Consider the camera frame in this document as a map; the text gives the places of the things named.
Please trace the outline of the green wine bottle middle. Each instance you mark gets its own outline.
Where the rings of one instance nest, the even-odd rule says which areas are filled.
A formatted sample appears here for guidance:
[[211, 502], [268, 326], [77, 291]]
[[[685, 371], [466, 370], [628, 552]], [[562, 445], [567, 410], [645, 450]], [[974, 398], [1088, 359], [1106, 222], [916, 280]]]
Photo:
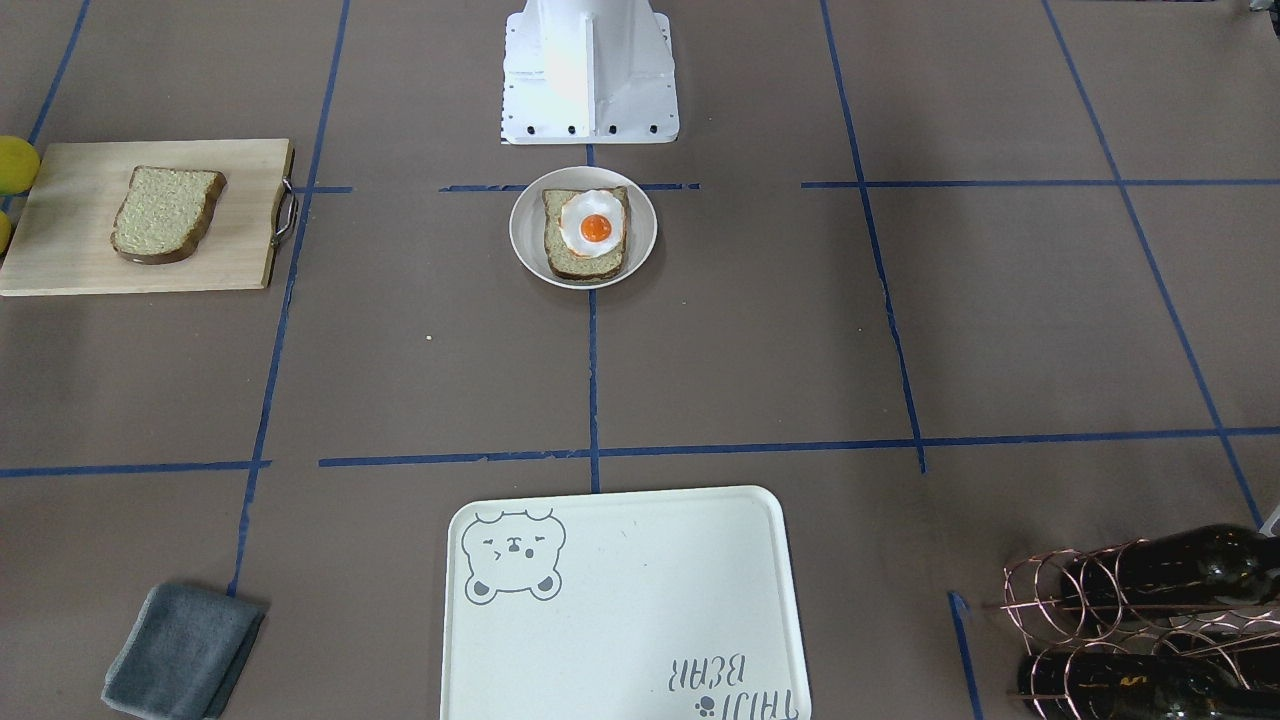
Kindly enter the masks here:
[[1070, 561], [1061, 606], [1101, 621], [1164, 619], [1277, 598], [1279, 539], [1212, 524]]

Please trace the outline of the wooden cutting board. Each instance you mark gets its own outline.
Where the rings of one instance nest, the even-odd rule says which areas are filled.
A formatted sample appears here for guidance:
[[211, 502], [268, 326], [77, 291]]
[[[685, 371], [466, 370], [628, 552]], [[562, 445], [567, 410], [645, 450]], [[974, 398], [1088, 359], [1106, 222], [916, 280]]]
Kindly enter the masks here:
[[298, 201], [287, 138], [52, 143], [6, 297], [262, 290]]

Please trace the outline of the green wine bottle front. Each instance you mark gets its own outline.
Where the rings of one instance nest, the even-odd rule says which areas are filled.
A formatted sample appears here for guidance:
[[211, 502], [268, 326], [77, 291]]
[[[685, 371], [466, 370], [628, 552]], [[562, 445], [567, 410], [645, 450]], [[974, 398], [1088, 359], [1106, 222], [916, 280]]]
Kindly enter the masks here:
[[1018, 669], [1018, 697], [1046, 719], [1277, 719], [1276, 692], [1197, 659], [1046, 651]]

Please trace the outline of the white round plate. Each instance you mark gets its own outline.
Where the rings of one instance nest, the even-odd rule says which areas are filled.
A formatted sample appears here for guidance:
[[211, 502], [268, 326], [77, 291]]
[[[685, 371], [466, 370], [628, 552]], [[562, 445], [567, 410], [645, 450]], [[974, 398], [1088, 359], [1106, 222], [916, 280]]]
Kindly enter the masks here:
[[614, 284], [657, 245], [652, 200], [620, 173], [571, 167], [536, 179], [509, 214], [509, 242], [524, 266], [564, 288]]

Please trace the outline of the grey folded cloth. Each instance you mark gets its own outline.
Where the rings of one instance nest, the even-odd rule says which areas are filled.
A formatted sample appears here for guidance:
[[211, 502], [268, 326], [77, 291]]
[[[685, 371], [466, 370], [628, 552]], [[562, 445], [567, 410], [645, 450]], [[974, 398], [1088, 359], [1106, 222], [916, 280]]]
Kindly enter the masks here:
[[223, 593], [155, 585], [108, 669], [102, 702], [140, 719], [221, 717], [265, 618]]

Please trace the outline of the fried egg toy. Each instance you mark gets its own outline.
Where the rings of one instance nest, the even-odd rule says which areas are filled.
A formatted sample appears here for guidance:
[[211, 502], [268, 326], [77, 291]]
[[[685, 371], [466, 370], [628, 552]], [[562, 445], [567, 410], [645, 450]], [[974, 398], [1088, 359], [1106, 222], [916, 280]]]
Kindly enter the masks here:
[[613, 190], [573, 192], [556, 223], [566, 247], [580, 258], [602, 258], [622, 246], [627, 210]]

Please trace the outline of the green wine bottle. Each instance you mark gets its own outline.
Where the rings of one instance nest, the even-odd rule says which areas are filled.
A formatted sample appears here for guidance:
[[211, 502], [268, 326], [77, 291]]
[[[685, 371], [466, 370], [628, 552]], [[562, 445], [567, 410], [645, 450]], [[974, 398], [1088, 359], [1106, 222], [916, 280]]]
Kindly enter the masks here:
[[1164, 619], [1277, 598], [1279, 539], [1212, 524], [1070, 561], [1061, 606], [1101, 621]]
[[1018, 669], [1018, 697], [1046, 719], [1277, 719], [1276, 692], [1197, 659], [1046, 651]]

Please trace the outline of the cream bear tray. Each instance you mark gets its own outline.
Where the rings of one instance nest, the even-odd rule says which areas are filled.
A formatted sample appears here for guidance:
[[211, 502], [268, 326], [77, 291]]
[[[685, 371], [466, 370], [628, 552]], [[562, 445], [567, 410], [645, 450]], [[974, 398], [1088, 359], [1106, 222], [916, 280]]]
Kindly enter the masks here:
[[443, 719], [809, 719], [759, 486], [480, 501], [451, 520]]

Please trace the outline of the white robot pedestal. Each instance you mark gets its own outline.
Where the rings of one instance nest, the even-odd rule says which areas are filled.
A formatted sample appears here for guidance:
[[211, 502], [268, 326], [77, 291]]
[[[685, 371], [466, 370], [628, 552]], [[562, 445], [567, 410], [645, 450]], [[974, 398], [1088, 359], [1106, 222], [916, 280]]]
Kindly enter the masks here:
[[502, 142], [678, 138], [671, 23], [650, 3], [527, 1], [503, 37]]

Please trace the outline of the bread slice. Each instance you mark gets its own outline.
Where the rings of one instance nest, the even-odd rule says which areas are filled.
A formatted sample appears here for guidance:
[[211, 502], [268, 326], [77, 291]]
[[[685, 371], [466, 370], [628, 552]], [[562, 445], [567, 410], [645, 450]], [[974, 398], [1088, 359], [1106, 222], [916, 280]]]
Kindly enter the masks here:
[[184, 261], [209, 232], [225, 187], [218, 170], [134, 167], [113, 222], [111, 250], [143, 265]]
[[588, 190], [543, 190], [541, 202], [545, 211], [545, 223], [543, 231], [543, 245], [549, 261], [550, 270], [554, 275], [566, 281], [589, 282], [589, 281], [607, 281], [616, 277], [625, 263], [626, 252], [628, 250], [630, 241], [630, 201], [627, 190], [623, 186], [609, 187], [604, 190], [613, 190], [622, 200], [627, 210], [626, 229], [623, 232], [622, 246], [613, 252], [608, 252], [602, 258], [580, 258], [572, 254], [561, 240], [557, 222], [561, 215], [561, 206], [573, 192], [588, 191]]

